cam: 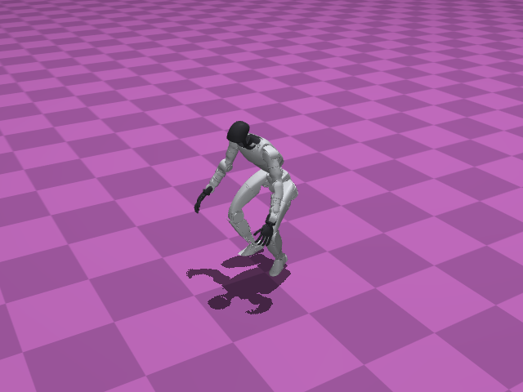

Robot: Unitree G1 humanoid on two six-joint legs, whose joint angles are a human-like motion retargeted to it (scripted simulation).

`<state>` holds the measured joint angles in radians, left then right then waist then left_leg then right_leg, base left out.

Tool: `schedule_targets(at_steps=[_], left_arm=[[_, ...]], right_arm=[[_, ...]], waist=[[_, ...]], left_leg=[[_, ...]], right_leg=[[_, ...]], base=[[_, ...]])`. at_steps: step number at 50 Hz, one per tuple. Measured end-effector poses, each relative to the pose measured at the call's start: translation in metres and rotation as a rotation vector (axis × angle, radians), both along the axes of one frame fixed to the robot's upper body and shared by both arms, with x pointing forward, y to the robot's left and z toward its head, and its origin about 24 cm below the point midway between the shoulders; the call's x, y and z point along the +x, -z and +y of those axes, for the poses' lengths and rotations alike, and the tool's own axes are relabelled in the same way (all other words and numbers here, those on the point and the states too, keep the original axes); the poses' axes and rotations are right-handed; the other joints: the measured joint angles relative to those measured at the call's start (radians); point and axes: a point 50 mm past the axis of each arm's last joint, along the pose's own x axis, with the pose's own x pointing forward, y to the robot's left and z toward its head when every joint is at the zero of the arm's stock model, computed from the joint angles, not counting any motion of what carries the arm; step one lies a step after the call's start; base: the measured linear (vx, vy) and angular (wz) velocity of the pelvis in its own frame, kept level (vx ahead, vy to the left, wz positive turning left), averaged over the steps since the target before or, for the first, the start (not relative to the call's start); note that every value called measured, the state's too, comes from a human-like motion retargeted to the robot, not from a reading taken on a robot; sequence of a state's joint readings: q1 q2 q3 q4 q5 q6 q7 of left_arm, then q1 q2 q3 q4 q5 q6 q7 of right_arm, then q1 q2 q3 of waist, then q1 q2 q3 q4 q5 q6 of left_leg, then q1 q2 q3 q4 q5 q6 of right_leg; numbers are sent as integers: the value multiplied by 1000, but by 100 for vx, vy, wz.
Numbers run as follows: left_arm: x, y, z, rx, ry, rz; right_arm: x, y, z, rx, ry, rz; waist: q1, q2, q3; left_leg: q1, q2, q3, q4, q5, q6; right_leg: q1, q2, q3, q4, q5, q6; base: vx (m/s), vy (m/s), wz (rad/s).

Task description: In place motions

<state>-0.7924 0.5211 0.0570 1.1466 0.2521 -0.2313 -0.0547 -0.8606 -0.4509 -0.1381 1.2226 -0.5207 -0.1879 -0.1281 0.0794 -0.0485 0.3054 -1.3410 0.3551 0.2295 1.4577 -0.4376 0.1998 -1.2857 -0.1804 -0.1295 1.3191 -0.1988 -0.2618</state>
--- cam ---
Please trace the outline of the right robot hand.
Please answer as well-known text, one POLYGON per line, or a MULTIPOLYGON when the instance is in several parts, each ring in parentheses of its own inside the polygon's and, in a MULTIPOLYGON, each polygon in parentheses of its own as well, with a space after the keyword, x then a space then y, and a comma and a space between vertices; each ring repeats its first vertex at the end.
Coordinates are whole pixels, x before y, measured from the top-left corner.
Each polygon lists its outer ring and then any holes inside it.
POLYGON ((200 203, 202 202, 202 200, 207 196, 207 195, 210 195, 210 193, 212 192, 212 186, 209 186, 207 187, 206 189, 203 189, 203 192, 201 193, 201 195, 198 197, 197 199, 197 203, 194 205, 194 210, 196 213, 199 213, 199 208, 200 208, 200 203))

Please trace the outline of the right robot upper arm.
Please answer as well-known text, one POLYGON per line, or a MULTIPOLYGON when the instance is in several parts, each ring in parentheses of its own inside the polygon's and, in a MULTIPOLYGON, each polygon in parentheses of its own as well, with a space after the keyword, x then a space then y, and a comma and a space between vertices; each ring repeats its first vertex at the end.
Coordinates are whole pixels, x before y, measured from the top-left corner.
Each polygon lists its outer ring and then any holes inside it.
POLYGON ((219 163, 219 168, 221 168, 224 172, 231 171, 233 168, 232 164, 238 152, 239 149, 237 144, 229 141, 229 146, 226 151, 226 158, 219 163))

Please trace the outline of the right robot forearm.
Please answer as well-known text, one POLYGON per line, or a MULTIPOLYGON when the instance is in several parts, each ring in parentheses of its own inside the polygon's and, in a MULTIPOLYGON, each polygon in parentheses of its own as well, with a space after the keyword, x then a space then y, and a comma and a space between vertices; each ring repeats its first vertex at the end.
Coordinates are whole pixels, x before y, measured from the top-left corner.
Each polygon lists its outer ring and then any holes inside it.
POLYGON ((212 178, 209 181, 209 184, 206 186, 206 188, 209 187, 209 186, 212 186, 212 192, 211 193, 213 193, 215 187, 217 187, 220 184, 222 178, 225 177, 225 175, 226 175, 226 173, 221 168, 219 168, 219 165, 218 165, 218 167, 217 167, 217 169, 215 171, 215 174, 212 176, 212 178))

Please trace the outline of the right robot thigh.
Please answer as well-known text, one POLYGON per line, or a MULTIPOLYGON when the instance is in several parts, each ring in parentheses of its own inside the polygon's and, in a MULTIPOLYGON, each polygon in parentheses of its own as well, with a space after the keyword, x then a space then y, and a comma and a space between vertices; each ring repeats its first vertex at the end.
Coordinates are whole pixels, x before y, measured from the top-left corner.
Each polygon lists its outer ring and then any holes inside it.
POLYGON ((240 222, 244 218, 244 213, 242 211, 243 206, 245 206, 250 200, 252 200, 259 192, 261 186, 269 187, 269 182, 266 178, 268 172, 263 171, 262 169, 253 174, 239 189, 235 195, 229 211, 228 217, 234 222, 240 222))

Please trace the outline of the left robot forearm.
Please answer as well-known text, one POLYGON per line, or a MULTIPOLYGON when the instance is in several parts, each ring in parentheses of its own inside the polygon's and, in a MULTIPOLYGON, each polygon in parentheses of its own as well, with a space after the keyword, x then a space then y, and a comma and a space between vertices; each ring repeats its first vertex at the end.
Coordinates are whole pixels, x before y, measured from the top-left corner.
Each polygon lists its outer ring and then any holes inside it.
POLYGON ((284 190, 281 182, 275 182, 275 192, 270 196, 270 219, 269 221, 275 223, 277 221, 278 215, 280 213, 280 204, 283 199, 284 190))

